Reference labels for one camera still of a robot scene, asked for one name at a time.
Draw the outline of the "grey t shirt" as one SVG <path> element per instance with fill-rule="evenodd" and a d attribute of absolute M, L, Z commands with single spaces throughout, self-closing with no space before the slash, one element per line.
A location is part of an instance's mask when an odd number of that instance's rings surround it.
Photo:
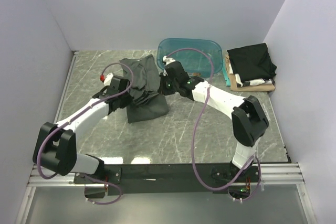
<path fill-rule="evenodd" d="M 133 84 L 133 100 L 127 106 L 128 123 L 135 123 L 167 115 L 169 106 L 164 95 L 158 93 L 160 76 L 153 55 L 142 59 L 121 59 L 123 76 Z"/>

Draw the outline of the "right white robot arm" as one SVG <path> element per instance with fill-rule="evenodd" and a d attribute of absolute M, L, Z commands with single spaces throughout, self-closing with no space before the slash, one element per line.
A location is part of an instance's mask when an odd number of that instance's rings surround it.
<path fill-rule="evenodd" d="M 268 119 L 255 96 L 247 98 L 221 90 L 208 81 L 189 76 L 182 64 L 173 58 L 164 57 L 164 71 L 160 74 L 158 92 L 163 95 L 178 93 L 192 101 L 203 103 L 228 116 L 237 140 L 230 175 L 241 182 L 248 175 L 256 146 L 269 126 Z"/>

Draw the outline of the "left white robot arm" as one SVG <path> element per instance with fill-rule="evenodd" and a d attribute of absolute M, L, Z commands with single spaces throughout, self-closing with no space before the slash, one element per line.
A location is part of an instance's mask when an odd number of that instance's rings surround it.
<path fill-rule="evenodd" d="M 87 176 L 93 183 L 105 179 L 104 161 L 92 155 L 79 154 L 77 139 L 104 117 L 128 106 L 132 101 L 131 86 L 128 79 L 110 74 L 104 87 L 81 109 L 57 123 L 44 123 L 33 154 L 39 175 L 51 179 L 51 175 L 45 175 L 42 171 L 46 168 L 54 175 L 78 173 Z"/>

